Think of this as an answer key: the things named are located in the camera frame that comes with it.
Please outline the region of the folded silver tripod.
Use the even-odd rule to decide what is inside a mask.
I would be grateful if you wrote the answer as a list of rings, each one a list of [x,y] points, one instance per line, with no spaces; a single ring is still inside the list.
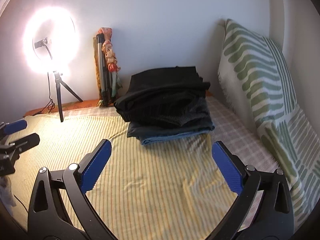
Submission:
[[[103,105],[108,106],[111,103],[111,87],[108,80],[108,70],[105,61],[105,55],[102,50],[103,43],[105,41],[103,33],[96,35],[97,47],[98,47],[98,60],[99,60],[99,76],[100,76],[100,87],[101,95],[103,98]]]

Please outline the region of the green patterned white pillow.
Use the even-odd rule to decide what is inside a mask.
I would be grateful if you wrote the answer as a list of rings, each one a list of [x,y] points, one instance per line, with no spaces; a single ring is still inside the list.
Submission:
[[[280,46],[231,19],[224,31],[220,86],[285,172],[298,228],[319,200],[319,137],[297,102]]]

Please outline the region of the stack of folded dark clothes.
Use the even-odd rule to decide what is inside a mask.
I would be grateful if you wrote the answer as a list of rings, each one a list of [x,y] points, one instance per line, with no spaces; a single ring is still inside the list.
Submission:
[[[209,88],[194,66],[155,68],[133,75],[114,107],[142,145],[176,140],[214,130]]]

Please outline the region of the striped yellow bed sheet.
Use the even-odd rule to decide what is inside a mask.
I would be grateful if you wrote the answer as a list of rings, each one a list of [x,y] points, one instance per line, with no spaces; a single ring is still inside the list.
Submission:
[[[272,172],[274,157],[240,119],[214,97],[207,98],[215,129],[209,134],[143,146],[127,137],[128,123],[114,108],[87,108],[27,117],[25,130],[38,146],[21,154],[10,176],[19,199],[14,217],[27,226],[36,175],[41,167],[63,170],[78,163],[103,139],[112,155],[94,189],[87,193],[101,219],[118,239],[204,239],[217,226],[236,198],[212,158],[220,140],[245,164]]]

